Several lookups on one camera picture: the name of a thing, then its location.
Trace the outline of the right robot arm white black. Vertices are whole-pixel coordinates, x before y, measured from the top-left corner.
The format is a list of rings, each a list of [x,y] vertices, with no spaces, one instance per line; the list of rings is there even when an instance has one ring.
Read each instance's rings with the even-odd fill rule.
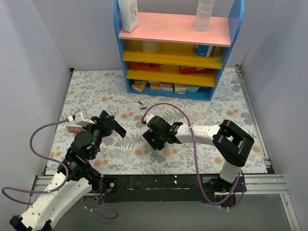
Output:
[[[208,183],[217,192],[233,192],[241,168],[254,145],[254,138],[231,120],[220,125],[189,126],[182,122],[170,125],[163,118],[149,114],[141,119],[149,129],[142,135],[154,150],[162,150],[166,143],[196,143],[215,146],[225,159],[217,179]]]

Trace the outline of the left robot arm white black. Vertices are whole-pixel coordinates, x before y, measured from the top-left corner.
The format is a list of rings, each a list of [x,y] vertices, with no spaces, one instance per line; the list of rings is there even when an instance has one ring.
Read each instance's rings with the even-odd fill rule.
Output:
[[[11,218],[10,225],[16,231],[51,231],[80,198],[98,192],[103,176],[89,161],[96,158],[104,137],[113,132],[121,137],[126,135],[126,130],[105,110],[88,118],[86,110],[80,109],[66,121],[73,121],[83,130],[75,136],[46,189],[35,192],[38,199],[27,211]]]

